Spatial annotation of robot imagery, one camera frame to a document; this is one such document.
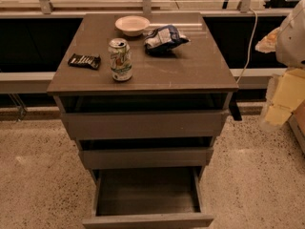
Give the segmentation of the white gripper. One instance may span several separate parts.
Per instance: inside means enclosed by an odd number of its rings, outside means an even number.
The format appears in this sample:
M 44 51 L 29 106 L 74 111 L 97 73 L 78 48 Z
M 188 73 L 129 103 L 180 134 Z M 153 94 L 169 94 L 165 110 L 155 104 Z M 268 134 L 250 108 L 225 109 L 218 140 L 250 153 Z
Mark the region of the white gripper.
M 293 111 L 305 100 L 305 71 L 293 69 L 275 75 L 267 89 L 268 106 L 264 106 L 259 127 L 265 132 L 280 129 Z

